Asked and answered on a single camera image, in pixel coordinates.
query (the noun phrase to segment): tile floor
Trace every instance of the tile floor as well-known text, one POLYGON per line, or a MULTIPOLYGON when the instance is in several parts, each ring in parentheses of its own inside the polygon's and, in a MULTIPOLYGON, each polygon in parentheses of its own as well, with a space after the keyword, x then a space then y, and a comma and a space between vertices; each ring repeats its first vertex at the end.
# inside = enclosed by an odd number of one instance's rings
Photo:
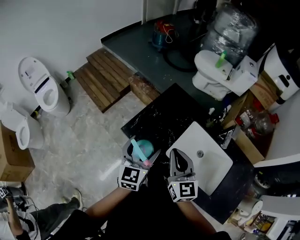
MULTIPOLYGON (((30 150, 36 168, 26 186, 39 209, 60 203, 63 195, 70 197, 73 188, 80 189, 85 207, 114 190, 121 147, 127 141, 120 128, 145 107, 130 92, 101 113, 77 80, 70 82, 68 95, 73 100, 71 112, 62 119, 42 112, 45 143, 40 150, 30 150)), ((197 208, 218 231, 238 239, 239 228, 221 225, 197 208)))

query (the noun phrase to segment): sink drain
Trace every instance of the sink drain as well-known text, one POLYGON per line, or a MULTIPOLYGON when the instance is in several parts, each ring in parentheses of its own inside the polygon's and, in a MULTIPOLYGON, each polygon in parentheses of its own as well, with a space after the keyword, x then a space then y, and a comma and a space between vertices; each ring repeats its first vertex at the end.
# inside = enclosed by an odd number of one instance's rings
POLYGON ((197 156, 202 158, 204 156, 204 152, 202 150, 197 151, 197 156))

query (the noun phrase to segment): white sink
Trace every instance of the white sink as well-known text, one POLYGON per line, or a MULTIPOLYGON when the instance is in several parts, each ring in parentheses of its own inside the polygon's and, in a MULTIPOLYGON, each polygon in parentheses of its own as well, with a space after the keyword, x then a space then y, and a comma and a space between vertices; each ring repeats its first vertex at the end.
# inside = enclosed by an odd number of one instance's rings
POLYGON ((223 149, 196 122, 168 149, 170 157, 173 148, 183 151, 194 163, 194 172, 198 186, 207 195, 211 195, 233 165, 233 161, 223 149), (198 157, 198 151, 203 151, 203 157, 198 157))

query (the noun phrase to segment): cardboard box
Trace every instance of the cardboard box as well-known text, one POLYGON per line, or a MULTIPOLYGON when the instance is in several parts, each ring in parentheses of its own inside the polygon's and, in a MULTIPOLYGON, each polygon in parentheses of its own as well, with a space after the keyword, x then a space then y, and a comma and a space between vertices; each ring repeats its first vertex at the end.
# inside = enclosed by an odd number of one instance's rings
POLYGON ((252 106, 254 98, 254 95, 251 92, 247 91, 244 95, 236 99, 231 104, 231 109, 229 113, 221 123, 223 129, 230 128, 231 126, 236 125, 236 117, 242 114, 242 109, 244 109, 245 107, 252 106))
POLYGON ((243 151, 246 157, 252 164, 263 161, 268 153, 271 142, 273 138, 273 133, 265 136, 260 141, 255 144, 247 137, 247 135, 240 130, 234 140, 238 147, 243 151))
MULTIPOLYGON (((236 99, 231 105, 231 109, 228 115, 222 122, 224 129, 236 125, 236 117, 242 114, 244 108, 253 107, 255 96, 252 92, 248 91, 238 99, 236 99)), ((235 143, 243 151, 246 157, 252 164, 258 163, 265 159, 267 156, 273 134, 262 137, 260 140, 251 141, 247 135, 240 130, 234 139, 235 143)))
POLYGON ((277 94, 278 88, 275 84, 272 84, 272 80, 268 80, 268 75, 266 73, 261 73, 258 76, 258 80, 250 88, 250 91, 256 96, 256 98, 261 102, 264 109, 268 109, 273 103, 278 99, 277 94))
POLYGON ((2 123, 0 136, 0 180, 25 181, 35 168, 29 150, 21 150, 15 132, 2 123))

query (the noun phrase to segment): wooden pallet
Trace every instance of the wooden pallet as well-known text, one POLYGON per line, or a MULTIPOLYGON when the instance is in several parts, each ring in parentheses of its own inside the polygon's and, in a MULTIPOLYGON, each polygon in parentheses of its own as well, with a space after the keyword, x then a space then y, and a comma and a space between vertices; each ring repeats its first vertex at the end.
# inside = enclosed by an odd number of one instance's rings
POLYGON ((87 60, 88 63, 75 71, 74 75, 104 113, 130 92, 128 78, 133 72, 104 49, 95 51, 87 60))
POLYGON ((148 105, 159 96, 159 92, 142 76, 134 74, 129 78, 131 91, 145 104, 148 105))

